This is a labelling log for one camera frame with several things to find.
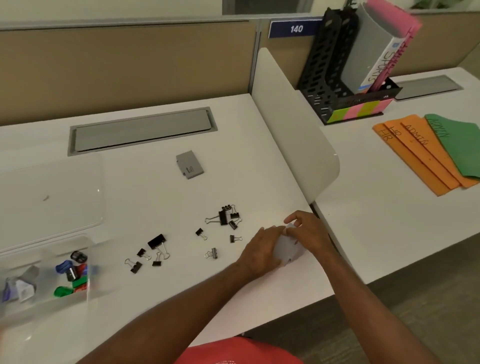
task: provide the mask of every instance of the number 140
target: number 140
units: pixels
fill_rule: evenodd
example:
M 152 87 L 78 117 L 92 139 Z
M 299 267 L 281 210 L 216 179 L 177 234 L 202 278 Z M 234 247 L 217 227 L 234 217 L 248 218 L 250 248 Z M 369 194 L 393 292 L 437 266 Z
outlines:
M 303 25 L 292 26 L 291 33 L 301 33 L 303 30 Z

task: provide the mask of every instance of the gray carpet floor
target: gray carpet floor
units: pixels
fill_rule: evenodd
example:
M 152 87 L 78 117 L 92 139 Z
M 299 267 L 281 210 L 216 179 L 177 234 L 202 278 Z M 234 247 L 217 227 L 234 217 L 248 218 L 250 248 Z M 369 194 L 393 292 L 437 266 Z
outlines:
M 442 361 L 480 363 L 480 235 L 369 285 Z M 305 364 L 367 364 L 334 297 L 245 333 Z

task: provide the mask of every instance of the office desk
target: office desk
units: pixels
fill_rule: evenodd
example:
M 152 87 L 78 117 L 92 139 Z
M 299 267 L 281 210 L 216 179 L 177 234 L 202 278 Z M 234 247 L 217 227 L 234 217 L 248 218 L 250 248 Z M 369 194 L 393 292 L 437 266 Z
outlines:
M 109 294 L 88 302 L 88 350 L 143 311 L 234 262 L 261 226 L 280 225 L 292 211 L 309 206 L 250 95 L 1 128 L 0 170 L 12 170 L 82 158 L 67 157 L 71 125 L 206 106 L 217 132 L 97 152 L 103 159 L 105 222 L 81 233 L 100 243 L 92 257 L 100 274 L 92 284 Z M 188 150 L 194 151 L 204 169 L 204 174 L 190 180 L 181 174 L 175 158 Z M 206 225 L 204 219 L 226 204 L 235 204 L 243 218 L 238 229 Z M 199 228 L 208 240 L 195 235 Z M 161 267 L 153 267 L 156 251 L 147 242 L 160 233 L 171 257 Z M 242 236 L 243 241 L 231 244 L 230 234 Z M 217 260 L 204 258 L 212 247 L 217 248 Z M 140 248 L 153 259 L 138 258 Z M 144 266 L 133 274 L 124 265 L 126 258 Z M 322 268 L 306 253 L 247 285 L 192 344 L 237 335 L 332 293 Z
M 340 175 L 315 202 L 366 283 L 480 232 L 480 185 L 435 196 L 372 130 L 380 122 L 427 113 L 480 125 L 480 81 L 463 69 L 394 80 L 441 74 L 464 90 L 394 101 L 383 116 L 320 127 L 338 153 Z

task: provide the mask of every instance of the hand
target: hand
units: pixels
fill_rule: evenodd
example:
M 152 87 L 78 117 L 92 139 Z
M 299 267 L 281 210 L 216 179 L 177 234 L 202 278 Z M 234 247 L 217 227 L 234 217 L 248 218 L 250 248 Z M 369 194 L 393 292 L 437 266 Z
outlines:
M 284 223 L 295 222 L 295 228 L 286 228 L 283 232 L 286 236 L 297 239 L 311 253 L 321 254 L 330 251 L 333 245 L 323 222 L 311 212 L 297 210 L 289 215 Z
M 245 246 L 237 264 L 246 269 L 250 280 L 257 279 L 274 270 L 282 262 L 273 256 L 273 249 L 284 228 L 285 226 L 260 228 Z

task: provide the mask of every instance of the red shirt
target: red shirt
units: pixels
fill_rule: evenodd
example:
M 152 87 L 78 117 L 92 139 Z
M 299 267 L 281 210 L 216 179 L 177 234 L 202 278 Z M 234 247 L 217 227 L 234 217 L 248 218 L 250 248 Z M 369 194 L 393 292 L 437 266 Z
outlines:
M 281 348 L 236 336 L 187 348 L 175 364 L 302 364 L 302 361 Z

